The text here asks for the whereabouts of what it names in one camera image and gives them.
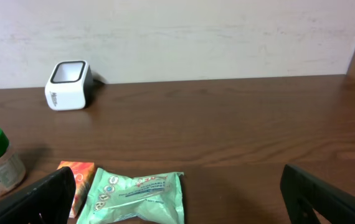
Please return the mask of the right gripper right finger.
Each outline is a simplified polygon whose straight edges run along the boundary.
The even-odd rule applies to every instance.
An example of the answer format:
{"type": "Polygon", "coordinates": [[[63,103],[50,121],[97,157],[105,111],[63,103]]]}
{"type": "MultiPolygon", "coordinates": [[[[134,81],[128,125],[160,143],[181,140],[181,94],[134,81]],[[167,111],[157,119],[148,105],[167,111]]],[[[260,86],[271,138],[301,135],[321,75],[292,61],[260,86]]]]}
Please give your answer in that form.
{"type": "Polygon", "coordinates": [[[280,190],[292,223],[355,223],[355,197],[297,166],[284,166],[280,190]]]}

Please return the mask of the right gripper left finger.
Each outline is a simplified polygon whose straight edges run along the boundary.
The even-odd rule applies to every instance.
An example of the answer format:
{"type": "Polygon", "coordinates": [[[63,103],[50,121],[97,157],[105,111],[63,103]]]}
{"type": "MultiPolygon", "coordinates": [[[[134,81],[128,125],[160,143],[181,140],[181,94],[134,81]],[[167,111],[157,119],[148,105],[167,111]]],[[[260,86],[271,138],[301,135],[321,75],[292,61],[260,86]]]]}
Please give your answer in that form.
{"type": "Polygon", "coordinates": [[[0,224],[68,222],[75,179],[63,167],[0,201],[0,224]]]}

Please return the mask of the mint green wipes pack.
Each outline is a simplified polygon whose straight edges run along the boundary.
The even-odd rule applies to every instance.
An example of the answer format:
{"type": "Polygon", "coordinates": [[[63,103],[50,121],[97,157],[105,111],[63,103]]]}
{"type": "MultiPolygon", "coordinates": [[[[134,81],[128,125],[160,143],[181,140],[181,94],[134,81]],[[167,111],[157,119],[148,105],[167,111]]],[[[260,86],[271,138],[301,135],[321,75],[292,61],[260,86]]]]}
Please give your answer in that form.
{"type": "Polygon", "coordinates": [[[127,177],[98,168],[78,224],[115,223],[138,217],[165,224],[184,223],[182,172],[127,177]]]}

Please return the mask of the orange small packet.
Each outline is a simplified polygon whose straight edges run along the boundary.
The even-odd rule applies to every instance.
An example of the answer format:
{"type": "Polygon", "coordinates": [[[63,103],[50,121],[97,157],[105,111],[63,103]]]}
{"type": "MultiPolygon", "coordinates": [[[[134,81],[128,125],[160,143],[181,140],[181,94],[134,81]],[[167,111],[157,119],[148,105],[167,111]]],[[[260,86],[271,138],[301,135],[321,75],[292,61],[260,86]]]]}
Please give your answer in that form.
{"type": "Polygon", "coordinates": [[[57,168],[61,169],[62,167],[71,168],[75,179],[76,189],[69,218],[76,218],[90,190],[95,175],[95,163],[61,161],[57,168]]]}

